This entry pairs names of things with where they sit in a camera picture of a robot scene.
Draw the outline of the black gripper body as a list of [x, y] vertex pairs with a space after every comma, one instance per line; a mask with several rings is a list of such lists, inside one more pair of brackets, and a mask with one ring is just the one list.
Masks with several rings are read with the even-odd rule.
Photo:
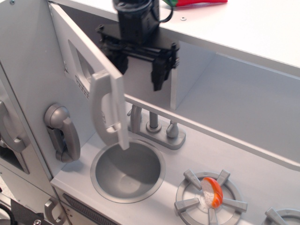
[[101, 35], [99, 48], [106, 51], [123, 51], [127, 56], [153, 62], [156, 58], [170, 59], [172, 68], [178, 65], [179, 45], [159, 30], [159, 10], [118, 12], [119, 22], [101, 24], [96, 32]]

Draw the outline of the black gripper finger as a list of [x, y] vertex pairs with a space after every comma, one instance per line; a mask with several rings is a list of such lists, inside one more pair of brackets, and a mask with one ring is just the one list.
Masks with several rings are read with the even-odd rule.
[[108, 50], [105, 55], [123, 75], [126, 73], [128, 69], [128, 56], [123, 51]]
[[163, 83], [168, 80], [172, 68], [173, 64], [170, 59], [156, 58], [152, 62], [151, 81], [154, 91], [162, 89]]

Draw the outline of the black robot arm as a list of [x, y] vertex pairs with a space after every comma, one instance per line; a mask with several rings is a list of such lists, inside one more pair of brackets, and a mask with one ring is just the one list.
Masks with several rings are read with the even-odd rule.
[[114, 0], [113, 6], [118, 23], [96, 28], [101, 36], [100, 50], [122, 74], [128, 69], [128, 57], [151, 62], [153, 89], [161, 90], [179, 63], [178, 42], [160, 30], [160, 24], [169, 21], [172, 14], [161, 20], [157, 0]]

